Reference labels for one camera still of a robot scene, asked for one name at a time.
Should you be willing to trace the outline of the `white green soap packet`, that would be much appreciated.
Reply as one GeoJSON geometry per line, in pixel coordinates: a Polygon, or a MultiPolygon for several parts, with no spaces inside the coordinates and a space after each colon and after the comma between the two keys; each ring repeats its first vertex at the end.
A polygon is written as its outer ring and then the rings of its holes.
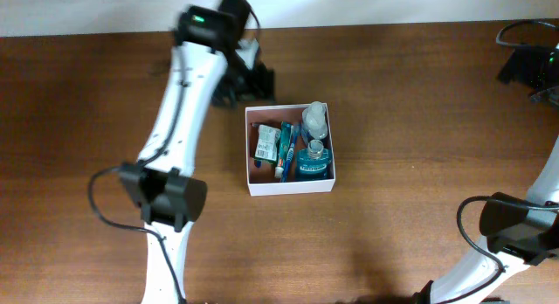
{"type": "Polygon", "coordinates": [[[257,160],[269,163],[278,161],[278,143],[281,130],[267,125],[258,126],[258,140],[255,150],[257,160]]]}

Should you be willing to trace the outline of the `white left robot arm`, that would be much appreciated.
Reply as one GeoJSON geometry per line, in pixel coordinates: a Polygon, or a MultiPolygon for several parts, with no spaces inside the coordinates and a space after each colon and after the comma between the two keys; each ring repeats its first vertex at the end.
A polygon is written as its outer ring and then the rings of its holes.
{"type": "Polygon", "coordinates": [[[254,15],[247,0],[221,0],[215,9],[191,5],[181,13],[153,129],[137,160],[118,168],[147,236],[144,303],[186,301],[188,238],[207,195],[206,182],[193,173],[209,106],[274,98],[274,72],[259,58],[259,40],[245,37],[254,15]]]}

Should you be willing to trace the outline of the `blue mouthwash bottle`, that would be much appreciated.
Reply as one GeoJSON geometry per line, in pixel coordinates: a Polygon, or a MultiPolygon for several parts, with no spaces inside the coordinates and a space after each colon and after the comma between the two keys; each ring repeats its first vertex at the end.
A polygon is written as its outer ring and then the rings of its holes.
{"type": "Polygon", "coordinates": [[[332,154],[320,140],[312,140],[296,156],[295,179],[298,182],[328,179],[332,154]]]}

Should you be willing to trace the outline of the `blue white toothbrush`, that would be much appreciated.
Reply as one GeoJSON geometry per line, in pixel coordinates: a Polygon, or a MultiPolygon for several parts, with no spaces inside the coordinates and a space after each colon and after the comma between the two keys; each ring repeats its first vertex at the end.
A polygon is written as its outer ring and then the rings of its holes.
{"type": "Polygon", "coordinates": [[[282,183],[285,183],[287,181],[287,176],[288,176],[288,173],[289,173],[291,162],[293,160],[294,149],[295,149],[295,145],[296,145],[299,133],[300,133],[300,124],[296,123],[295,125],[292,126],[291,140],[290,140],[290,144],[289,144],[289,149],[288,149],[287,154],[286,154],[286,164],[285,164],[285,168],[284,168],[284,171],[283,171],[281,179],[280,179],[280,181],[282,183]]]}

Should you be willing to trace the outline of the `clear sanitizer bottle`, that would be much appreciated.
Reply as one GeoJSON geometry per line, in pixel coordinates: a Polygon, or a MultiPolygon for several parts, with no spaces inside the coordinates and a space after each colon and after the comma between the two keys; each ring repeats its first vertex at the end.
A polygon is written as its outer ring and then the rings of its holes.
{"type": "Polygon", "coordinates": [[[322,102],[315,101],[302,112],[301,135],[306,144],[312,140],[322,141],[328,136],[326,107],[322,102]]]}

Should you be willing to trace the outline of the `green toothpaste tube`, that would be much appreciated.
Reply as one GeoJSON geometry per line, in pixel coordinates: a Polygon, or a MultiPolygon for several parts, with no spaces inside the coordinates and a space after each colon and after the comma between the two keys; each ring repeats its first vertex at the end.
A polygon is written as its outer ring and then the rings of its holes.
{"type": "Polygon", "coordinates": [[[292,136],[293,125],[288,122],[281,123],[281,135],[279,139],[278,146],[278,162],[274,171],[274,177],[281,179],[286,167],[287,152],[289,150],[289,145],[292,136]]]}

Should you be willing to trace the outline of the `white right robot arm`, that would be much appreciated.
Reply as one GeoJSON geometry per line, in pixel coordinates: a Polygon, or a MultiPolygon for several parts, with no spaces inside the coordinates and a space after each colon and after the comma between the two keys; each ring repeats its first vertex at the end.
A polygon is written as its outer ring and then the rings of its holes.
{"type": "Polygon", "coordinates": [[[506,280],[546,259],[558,259],[558,146],[524,199],[502,192],[469,197],[456,222],[468,253],[452,270],[413,294],[413,303],[499,303],[491,293],[506,280]],[[467,205],[483,202],[480,239],[473,241],[462,222],[467,205]]]}

